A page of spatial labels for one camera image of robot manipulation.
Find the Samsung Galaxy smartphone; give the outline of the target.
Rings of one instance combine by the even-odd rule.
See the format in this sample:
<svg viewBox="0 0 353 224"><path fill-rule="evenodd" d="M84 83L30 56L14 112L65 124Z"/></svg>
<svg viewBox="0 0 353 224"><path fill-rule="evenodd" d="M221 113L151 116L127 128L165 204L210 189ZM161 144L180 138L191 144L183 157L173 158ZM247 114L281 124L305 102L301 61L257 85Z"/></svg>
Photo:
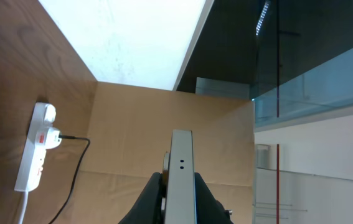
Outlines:
<svg viewBox="0 0 353 224"><path fill-rule="evenodd" d="M191 131L172 132L164 223L197 223Z"/></svg>

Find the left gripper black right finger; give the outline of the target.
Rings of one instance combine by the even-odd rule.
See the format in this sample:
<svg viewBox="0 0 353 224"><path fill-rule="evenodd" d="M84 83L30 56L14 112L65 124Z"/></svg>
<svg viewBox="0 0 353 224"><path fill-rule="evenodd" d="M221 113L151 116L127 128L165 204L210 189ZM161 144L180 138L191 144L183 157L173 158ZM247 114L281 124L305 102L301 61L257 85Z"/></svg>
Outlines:
<svg viewBox="0 0 353 224"><path fill-rule="evenodd" d="M195 204L198 224L233 224L229 212L215 199L198 172L195 178Z"/></svg>

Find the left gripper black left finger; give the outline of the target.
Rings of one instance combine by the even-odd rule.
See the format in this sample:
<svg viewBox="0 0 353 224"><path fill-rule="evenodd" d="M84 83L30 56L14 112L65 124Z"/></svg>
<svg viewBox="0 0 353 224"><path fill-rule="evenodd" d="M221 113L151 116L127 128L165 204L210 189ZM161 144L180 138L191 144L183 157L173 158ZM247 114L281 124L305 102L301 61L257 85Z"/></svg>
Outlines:
<svg viewBox="0 0 353 224"><path fill-rule="evenodd" d="M155 172L135 201L131 210L119 224L159 224L162 223L162 174Z"/></svg>

